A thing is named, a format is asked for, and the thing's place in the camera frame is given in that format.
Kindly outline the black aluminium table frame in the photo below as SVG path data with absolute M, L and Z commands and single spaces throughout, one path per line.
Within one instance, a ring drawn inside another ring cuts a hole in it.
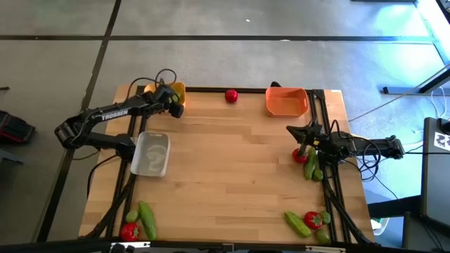
M 167 173 L 161 179 L 136 176 L 134 189 L 101 233 L 115 239 L 127 211 L 147 202 L 157 224 L 157 240 L 149 248 L 193 247 L 226 251 L 238 249 L 305 250 L 316 238 L 301 238 L 284 219 L 284 212 L 304 214 L 334 207 L 315 181 L 304 178 L 292 159 L 295 139 L 288 125 L 302 126 L 312 117 L 329 127 L 337 120 L 348 130 L 342 93 L 311 90 L 309 111 L 298 118 L 266 114 L 264 89 L 241 89 L 228 104 L 221 88 L 189 87 L 180 119 L 168 114 L 140 119 L 116 119 L 107 131 L 154 131 L 172 144 Z M 336 216 L 328 227 L 330 245 L 347 253 L 362 247 Z

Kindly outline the yellow plastic basket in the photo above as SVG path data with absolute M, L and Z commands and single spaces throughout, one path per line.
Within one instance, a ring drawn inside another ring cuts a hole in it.
M 185 84 L 182 82 L 176 82 L 174 84 L 170 84 L 169 85 L 174 91 L 175 93 L 178 95 L 179 97 L 179 102 L 180 104 L 182 104 L 183 106 L 186 105 L 186 87 Z M 156 88 L 158 87 L 158 84 L 154 83 L 154 84 L 149 84 L 147 85 L 143 92 L 148 92 L 148 91 L 156 91 Z

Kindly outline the grey metal floor piece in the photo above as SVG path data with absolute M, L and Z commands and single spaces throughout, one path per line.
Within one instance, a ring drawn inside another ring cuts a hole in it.
M 15 163 L 18 163 L 18 164 L 24 164 L 25 163 L 24 159 L 22 159 L 21 157 L 0 149 L 0 164 L 4 160 L 8 160 L 10 162 L 15 162 Z

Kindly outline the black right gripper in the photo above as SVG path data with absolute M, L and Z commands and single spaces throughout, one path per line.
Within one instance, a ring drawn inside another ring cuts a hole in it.
M 328 155 L 333 154 L 330 136 L 323 132 L 323 125 L 317 119 L 312 119 L 306 126 L 287 126 L 286 129 L 299 141 L 298 157 L 305 155 L 307 148 L 311 147 Z

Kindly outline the white black marker paper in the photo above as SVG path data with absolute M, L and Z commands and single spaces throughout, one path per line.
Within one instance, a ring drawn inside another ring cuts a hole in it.
M 436 148 L 441 148 L 450 152 L 450 135 L 436 131 L 433 139 L 433 145 Z

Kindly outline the orange plastic basket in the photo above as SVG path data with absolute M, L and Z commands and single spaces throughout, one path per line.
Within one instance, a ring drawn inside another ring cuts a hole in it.
M 309 111 L 307 92 L 301 88 L 270 87 L 265 98 L 270 117 L 301 117 Z

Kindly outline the red and black bag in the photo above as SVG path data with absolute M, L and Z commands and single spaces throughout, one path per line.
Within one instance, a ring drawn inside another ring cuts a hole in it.
M 35 129 L 25 120 L 0 110 L 0 143 L 28 143 Z

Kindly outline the black desk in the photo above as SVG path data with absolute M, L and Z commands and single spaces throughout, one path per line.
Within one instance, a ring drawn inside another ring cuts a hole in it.
M 433 145 L 435 132 L 442 131 L 445 119 L 427 117 L 424 120 L 423 161 L 421 182 L 421 214 L 450 228 L 450 152 Z

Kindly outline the white plastic basket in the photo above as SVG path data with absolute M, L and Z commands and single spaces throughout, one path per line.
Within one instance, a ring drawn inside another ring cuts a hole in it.
M 139 134 L 130 172 L 138 176 L 165 176 L 171 143 L 167 134 L 145 131 Z

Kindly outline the white plastic container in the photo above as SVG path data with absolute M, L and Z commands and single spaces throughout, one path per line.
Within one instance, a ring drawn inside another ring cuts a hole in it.
M 382 235 L 387 228 L 389 218 L 373 218 L 371 219 L 371 226 L 374 236 Z

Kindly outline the black desk leg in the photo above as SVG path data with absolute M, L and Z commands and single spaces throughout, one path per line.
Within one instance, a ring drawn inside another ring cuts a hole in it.
M 384 86 L 381 93 L 386 95 L 430 95 L 433 91 L 443 88 L 444 93 L 450 93 L 450 88 L 444 88 L 444 85 L 450 82 L 450 65 L 443 70 L 428 77 L 425 81 L 413 87 L 405 86 Z

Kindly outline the silver metal bracket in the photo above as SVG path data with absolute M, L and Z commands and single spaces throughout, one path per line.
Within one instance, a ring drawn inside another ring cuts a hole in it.
M 347 253 L 347 250 L 345 248 L 323 247 L 318 245 L 307 245 L 305 247 L 305 251 L 314 253 Z
M 110 246 L 110 252 L 135 250 L 140 248 L 149 248 L 150 242 L 114 242 Z

